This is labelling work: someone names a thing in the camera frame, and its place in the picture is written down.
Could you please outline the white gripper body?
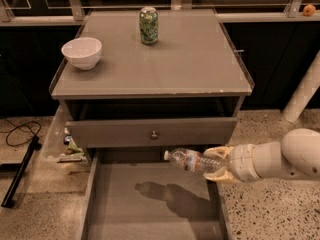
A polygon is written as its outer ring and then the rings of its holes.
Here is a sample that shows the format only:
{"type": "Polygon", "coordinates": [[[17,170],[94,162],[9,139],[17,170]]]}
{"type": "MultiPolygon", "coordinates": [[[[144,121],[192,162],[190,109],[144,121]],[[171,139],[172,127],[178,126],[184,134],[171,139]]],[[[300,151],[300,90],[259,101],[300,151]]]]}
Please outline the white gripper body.
{"type": "Polygon", "coordinates": [[[230,153],[229,167],[232,174],[243,182],[250,182],[259,179],[254,164],[252,144],[238,145],[230,153]]]}

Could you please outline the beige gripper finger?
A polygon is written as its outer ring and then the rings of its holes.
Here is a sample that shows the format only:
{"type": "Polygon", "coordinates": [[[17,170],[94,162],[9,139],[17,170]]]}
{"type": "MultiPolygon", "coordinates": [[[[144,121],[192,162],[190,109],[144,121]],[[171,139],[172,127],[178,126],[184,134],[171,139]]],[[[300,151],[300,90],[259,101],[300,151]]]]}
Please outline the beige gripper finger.
{"type": "Polygon", "coordinates": [[[232,151],[233,147],[229,146],[212,147],[204,151],[204,156],[211,159],[228,160],[232,151]]]}
{"type": "Polygon", "coordinates": [[[204,178],[216,183],[231,184],[238,183],[239,180],[228,170],[219,170],[214,173],[204,173],[204,178]]]}

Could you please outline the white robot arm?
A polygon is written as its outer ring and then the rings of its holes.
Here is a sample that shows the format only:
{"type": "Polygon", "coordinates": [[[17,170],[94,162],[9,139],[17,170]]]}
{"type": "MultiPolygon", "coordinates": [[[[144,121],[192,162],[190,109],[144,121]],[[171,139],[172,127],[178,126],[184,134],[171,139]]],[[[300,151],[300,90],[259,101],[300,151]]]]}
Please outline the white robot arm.
{"type": "MultiPolygon", "coordinates": [[[[320,87],[320,52],[286,105],[282,114],[298,119],[320,87]]],[[[288,132],[280,142],[217,147],[205,151],[210,158],[223,157],[227,166],[204,173],[205,179],[220,183],[250,182],[265,178],[287,180],[320,179],[320,133],[299,128],[288,132]]]]}

